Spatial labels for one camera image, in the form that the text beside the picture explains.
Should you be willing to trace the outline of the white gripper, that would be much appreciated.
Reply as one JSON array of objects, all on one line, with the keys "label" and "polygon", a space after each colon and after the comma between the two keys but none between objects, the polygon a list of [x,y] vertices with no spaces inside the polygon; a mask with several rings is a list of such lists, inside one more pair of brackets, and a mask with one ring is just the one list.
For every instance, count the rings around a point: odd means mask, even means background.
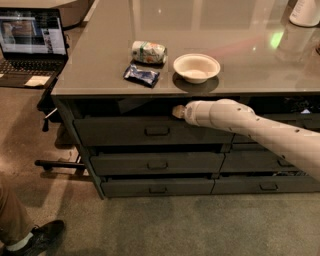
[{"label": "white gripper", "polygon": [[210,126],[211,104],[207,101],[192,101],[185,106],[178,105],[172,109],[172,115],[178,119],[185,119],[190,125]]}]

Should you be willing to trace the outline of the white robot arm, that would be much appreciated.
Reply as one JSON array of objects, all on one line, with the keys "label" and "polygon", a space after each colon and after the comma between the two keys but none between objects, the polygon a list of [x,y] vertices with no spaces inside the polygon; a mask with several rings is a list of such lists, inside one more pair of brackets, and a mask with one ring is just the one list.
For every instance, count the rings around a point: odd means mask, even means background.
[{"label": "white robot arm", "polygon": [[231,99],[191,101],[172,109],[188,124],[246,136],[316,180],[320,180],[320,134],[263,118]]}]

